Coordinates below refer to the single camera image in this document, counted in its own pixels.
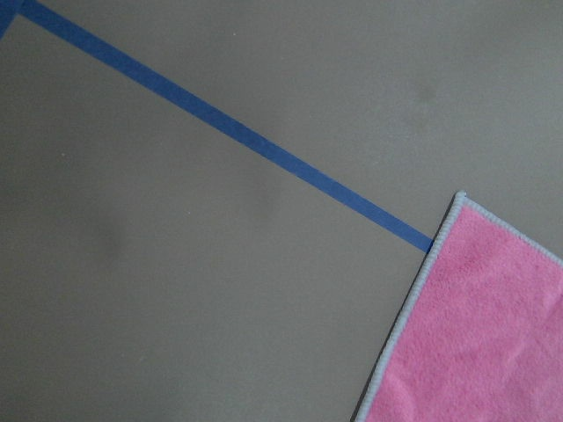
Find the pink and grey towel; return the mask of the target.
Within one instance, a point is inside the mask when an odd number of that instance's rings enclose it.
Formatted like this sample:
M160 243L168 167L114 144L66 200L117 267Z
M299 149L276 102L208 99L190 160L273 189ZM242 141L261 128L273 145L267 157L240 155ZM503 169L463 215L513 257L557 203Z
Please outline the pink and grey towel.
M355 417L561 420L561 259L458 192Z

